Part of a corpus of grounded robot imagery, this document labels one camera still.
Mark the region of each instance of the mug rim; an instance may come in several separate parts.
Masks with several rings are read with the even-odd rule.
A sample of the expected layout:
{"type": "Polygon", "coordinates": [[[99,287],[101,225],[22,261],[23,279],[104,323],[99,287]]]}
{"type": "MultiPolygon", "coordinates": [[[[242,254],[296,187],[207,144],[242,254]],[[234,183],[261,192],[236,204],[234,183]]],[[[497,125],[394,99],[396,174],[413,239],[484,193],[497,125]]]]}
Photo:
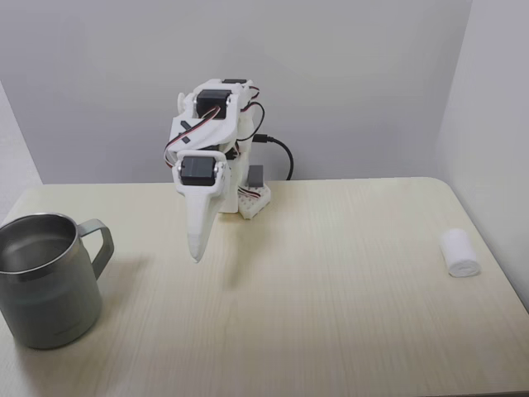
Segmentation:
{"type": "Polygon", "coordinates": [[[77,223],[72,218],[70,218],[68,215],[64,215],[63,213],[31,213],[29,215],[24,215],[22,217],[13,219],[12,221],[0,226],[0,233],[2,232],[2,230],[4,228],[6,228],[6,227],[18,222],[18,221],[21,221],[22,219],[38,218],[38,217],[41,217],[41,216],[52,216],[52,217],[57,217],[57,218],[63,218],[63,219],[66,219],[67,221],[69,221],[72,225],[74,225],[74,229],[75,229],[75,236],[74,236],[73,241],[70,243],[68,248],[66,248],[64,250],[64,252],[62,254],[60,254],[56,258],[52,259],[51,261],[47,261],[46,263],[44,263],[42,265],[39,265],[37,267],[32,267],[32,268],[26,269],[26,270],[19,270],[19,271],[4,271],[4,270],[0,270],[0,275],[24,275],[24,274],[27,274],[27,273],[31,273],[33,271],[43,269],[43,268],[45,268],[45,267],[47,267],[49,265],[53,265],[55,262],[59,261],[62,257],[66,256],[70,252],[72,246],[74,246],[75,242],[79,238],[79,230],[77,228],[77,223]]]}

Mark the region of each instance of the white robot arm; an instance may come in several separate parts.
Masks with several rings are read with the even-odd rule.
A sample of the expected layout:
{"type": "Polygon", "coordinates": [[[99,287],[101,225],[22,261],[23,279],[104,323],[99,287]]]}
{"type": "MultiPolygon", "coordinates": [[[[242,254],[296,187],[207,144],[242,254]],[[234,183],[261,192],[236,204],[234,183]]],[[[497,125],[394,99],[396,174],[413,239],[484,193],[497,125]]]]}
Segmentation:
{"type": "Polygon", "coordinates": [[[217,213],[239,211],[239,195],[251,200],[250,218],[269,201],[265,185],[247,186],[254,129],[252,102],[259,92],[250,80],[211,79],[184,96],[173,119],[164,160],[187,206],[189,251],[200,261],[217,213]]]}

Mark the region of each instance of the table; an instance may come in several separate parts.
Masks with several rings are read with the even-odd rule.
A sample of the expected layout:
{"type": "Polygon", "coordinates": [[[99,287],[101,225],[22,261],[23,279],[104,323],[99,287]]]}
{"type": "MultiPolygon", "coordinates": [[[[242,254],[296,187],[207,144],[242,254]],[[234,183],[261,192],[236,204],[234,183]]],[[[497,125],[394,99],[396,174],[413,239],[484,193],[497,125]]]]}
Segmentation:
{"type": "MultiPolygon", "coordinates": [[[[253,220],[221,214],[199,264],[172,184],[46,185],[9,219],[100,218],[116,252],[102,316],[53,351],[0,321],[1,395],[452,395],[529,390],[529,316],[448,185],[272,182],[253,220]],[[462,227],[482,275],[448,275],[462,227]]],[[[93,254],[98,238],[85,242],[93,254]]]]}

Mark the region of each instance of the black power cable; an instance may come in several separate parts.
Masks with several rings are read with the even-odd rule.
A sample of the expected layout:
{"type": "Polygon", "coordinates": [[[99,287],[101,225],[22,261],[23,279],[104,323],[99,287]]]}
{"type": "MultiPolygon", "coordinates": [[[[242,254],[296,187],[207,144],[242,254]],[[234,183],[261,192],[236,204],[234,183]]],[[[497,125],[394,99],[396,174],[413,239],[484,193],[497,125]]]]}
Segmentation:
{"type": "Polygon", "coordinates": [[[252,132],[252,134],[246,138],[242,138],[242,139],[237,139],[239,142],[243,142],[243,141],[248,141],[249,139],[251,139],[256,133],[257,131],[261,128],[261,125],[263,124],[263,121],[265,120],[265,108],[263,108],[263,105],[261,105],[259,102],[250,102],[248,103],[242,110],[241,112],[245,112],[247,111],[249,108],[251,108],[252,106],[259,106],[261,108],[261,110],[263,111],[263,116],[261,116],[261,121],[259,122],[259,125],[257,126],[257,128],[255,129],[255,131],[252,132]]]}
{"type": "Polygon", "coordinates": [[[293,158],[292,152],[290,151],[288,146],[286,146],[279,139],[275,139],[274,137],[268,136],[266,134],[257,134],[257,135],[253,134],[253,137],[254,137],[254,139],[252,140],[253,142],[273,142],[273,143],[277,143],[278,145],[280,145],[287,152],[288,159],[290,160],[290,169],[288,170],[288,176],[287,176],[286,180],[290,180],[292,178],[292,173],[294,172],[294,158],[293,158]]]}

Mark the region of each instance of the stainless steel mug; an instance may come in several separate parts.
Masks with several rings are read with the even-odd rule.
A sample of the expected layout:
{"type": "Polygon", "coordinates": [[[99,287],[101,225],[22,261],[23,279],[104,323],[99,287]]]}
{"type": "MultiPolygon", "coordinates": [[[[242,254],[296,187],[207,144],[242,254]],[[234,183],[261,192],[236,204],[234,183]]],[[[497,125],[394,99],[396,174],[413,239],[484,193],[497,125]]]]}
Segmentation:
{"type": "Polygon", "coordinates": [[[78,225],[58,213],[38,213],[0,227],[0,310],[13,336],[37,349],[77,339],[101,312],[97,278],[114,244],[97,219],[78,225]],[[93,263],[81,237],[100,230],[93,263]]]}

